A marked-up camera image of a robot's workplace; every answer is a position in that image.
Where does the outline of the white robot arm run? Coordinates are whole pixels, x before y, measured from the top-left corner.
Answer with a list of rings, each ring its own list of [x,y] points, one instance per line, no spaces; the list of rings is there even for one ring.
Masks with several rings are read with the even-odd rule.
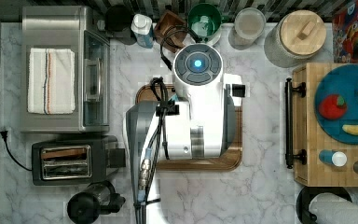
[[[221,157],[234,140],[235,109],[245,96],[241,77],[226,74],[221,54],[207,44],[188,45],[165,63],[174,94],[161,77],[151,79],[156,99],[137,103],[123,120],[136,224],[168,224],[159,198],[158,162]]]

